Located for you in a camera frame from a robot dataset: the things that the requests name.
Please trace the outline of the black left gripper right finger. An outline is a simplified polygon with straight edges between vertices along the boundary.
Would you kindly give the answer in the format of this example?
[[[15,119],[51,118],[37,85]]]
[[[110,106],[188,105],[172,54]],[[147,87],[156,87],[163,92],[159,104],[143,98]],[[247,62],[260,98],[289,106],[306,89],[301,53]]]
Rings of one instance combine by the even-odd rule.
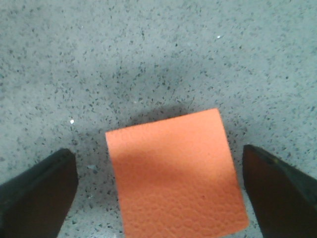
[[[317,236],[317,180],[263,148],[243,147],[244,186],[265,238]]]

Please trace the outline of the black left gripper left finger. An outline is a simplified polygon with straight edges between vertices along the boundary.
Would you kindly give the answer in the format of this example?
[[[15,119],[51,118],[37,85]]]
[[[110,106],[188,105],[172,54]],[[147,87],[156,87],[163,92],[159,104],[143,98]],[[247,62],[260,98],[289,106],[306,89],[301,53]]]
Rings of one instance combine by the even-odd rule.
[[[78,187],[76,158],[60,149],[0,186],[2,238],[55,238]]]

